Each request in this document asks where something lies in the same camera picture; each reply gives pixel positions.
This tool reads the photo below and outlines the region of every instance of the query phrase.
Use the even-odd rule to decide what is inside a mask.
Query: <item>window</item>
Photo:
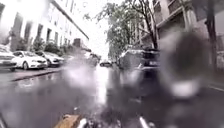
[[[67,45],[67,38],[65,38],[65,43],[64,44]]]
[[[58,44],[58,33],[55,32],[55,37],[54,37],[55,43]]]
[[[176,30],[183,30],[185,28],[183,13],[179,13],[173,17],[166,25],[158,28],[159,38],[167,36],[170,32],[173,32],[173,28]]]
[[[222,10],[224,10],[224,1],[223,0],[215,0],[215,13],[218,13]],[[207,3],[201,3],[198,4],[196,1],[193,1],[193,7],[194,7],[194,11],[196,13],[196,17],[197,20],[203,20],[206,18],[207,14],[206,14],[206,9],[207,9]]]
[[[29,56],[29,57],[34,57],[37,56],[36,54],[32,53],[32,52],[24,52],[25,56]]]
[[[55,10],[55,7],[53,4],[50,4],[49,9],[48,9],[48,21],[51,22],[52,21],[52,16],[53,16],[53,12]]]
[[[168,8],[169,8],[170,14],[172,14],[174,11],[176,11],[180,7],[181,7],[181,4],[179,0],[172,0],[171,2],[169,2]]]
[[[60,11],[58,9],[55,9],[53,14],[54,14],[53,15],[53,23],[54,23],[55,26],[58,26]]]
[[[73,11],[73,6],[74,6],[74,0],[72,0],[70,12]]]
[[[28,40],[29,36],[30,36],[30,30],[31,30],[31,26],[32,23],[31,22],[27,22],[26,23],[26,28],[25,28],[25,40]]]
[[[42,29],[43,29],[43,25],[39,24],[38,30],[37,30],[37,38],[40,38],[41,37]]]
[[[20,13],[17,13],[16,18],[14,20],[13,30],[12,30],[16,36],[20,35],[22,23],[23,23],[23,17]]]
[[[51,35],[51,29],[47,29],[47,41],[49,41]]]
[[[50,53],[50,52],[45,52],[46,55],[49,55],[49,56],[54,56],[54,57],[57,57],[58,55],[57,54],[54,54],[54,53]]]
[[[0,18],[3,12],[3,9],[5,8],[5,6],[3,4],[0,3]]]
[[[69,0],[66,0],[66,5],[65,5],[66,7],[68,7],[68,1],[69,1]]]
[[[154,15],[155,15],[155,21],[156,23],[160,23],[161,21],[163,21],[163,17],[162,17],[162,13],[161,13],[161,6],[160,3],[158,3],[155,7],[154,7]]]

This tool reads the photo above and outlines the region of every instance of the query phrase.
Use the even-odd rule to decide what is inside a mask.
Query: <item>building facade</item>
[[[12,51],[21,38],[28,47],[37,38],[58,46],[72,44],[77,38],[88,43],[89,37],[76,24],[74,14],[75,0],[0,0],[1,42],[13,33]]]
[[[151,0],[151,10],[157,26],[158,39],[163,39],[171,32],[194,28],[208,39],[206,25],[206,12],[200,3],[193,3],[192,0]],[[224,50],[224,1],[215,0],[216,32],[218,36],[218,50]],[[135,44],[150,44],[149,34],[141,29],[146,29],[145,21],[135,24]]]

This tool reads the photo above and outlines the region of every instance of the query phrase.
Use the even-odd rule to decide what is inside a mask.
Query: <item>wet road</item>
[[[7,69],[3,70],[0,69],[0,82],[5,83],[8,81],[20,79],[23,77],[28,77],[28,76],[35,76],[37,74],[43,74],[46,72],[53,72],[53,71],[58,71],[60,68],[47,68],[45,70],[40,70],[40,69],[32,69],[32,70],[23,70],[23,69],[16,69],[15,72],[11,72]]]
[[[192,100],[175,101],[123,88],[116,74],[79,68],[8,83],[0,89],[1,115],[10,128],[50,128],[64,114],[81,114],[105,128],[141,128],[139,117],[157,128],[224,127],[221,90],[205,88]]]

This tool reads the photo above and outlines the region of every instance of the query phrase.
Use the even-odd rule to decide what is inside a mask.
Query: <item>parked car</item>
[[[16,51],[13,53],[16,56],[17,67],[27,69],[44,69],[47,68],[47,60],[29,51]]]
[[[64,58],[59,57],[58,55],[54,53],[50,53],[50,52],[39,51],[39,52],[36,52],[36,54],[47,59],[48,67],[61,66],[64,64],[64,61],[65,61]]]
[[[65,55],[65,56],[63,56],[63,58],[64,58],[64,62],[65,63],[69,63],[69,62],[71,62],[72,60],[74,60],[74,56],[71,56],[71,55]]]
[[[147,82],[157,83],[159,80],[157,77],[158,56],[159,51],[154,49],[131,49],[124,52],[117,61],[120,69],[120,83],[142,87],[148,85]]]
[[[3,45],[0,45],[0,69],[10,69],[15,71],[16,62],[15,56],[12,52],[8,51]]]
[[[155,49],[144,49],[142,51],[142,58],[138,69],[144,74],[144,77],[157,77],[159,67],[159,51]]]
[[[108,61],[108,60],[102,60],[100,62],[100,67],[107,67],[107,68],[109,68],[109,67],[112,67],[112,66],[113,66],[112,63],[110,61]]]
[[[224,51],[217,52],[217,67],[224,69]]]

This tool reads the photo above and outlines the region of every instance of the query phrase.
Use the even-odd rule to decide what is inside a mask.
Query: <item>green tree foliage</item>
[[[129,45],[134,37],[134,31],[131,29],[134,24],[145,20],[147,30],[142,30],[150,35],[155,48],[157,45],[157,34],[152,11],[148,0],[124,0],[121,4],[107,3],[102,11],[97,15],[97,20],[107,19],[109,29],[107,31],[107,42],[109,43],[109,57],[116,59]]]
[[[121,5],[107,3],[97,15],[98,20],[108,19],[107,42],[110,47],[110,57],[117,58],[125,50],[125,46],[130,44],[130,40],[133,38],[130,23],[137,16],[137,13],[125,2]]]
[[[32,51],[42,51],[44,50],[45,42],[42,38],[36,38],[32,45]]]
[[[55,43],[47,43],[44,51],[55,53],[55,54],[60,54],[60,52],[61,52],[59,47]]]
[[[16,47],[17,51],[25,51],[27,50],[27,41],[25,39],[20,39],[18,45]]]

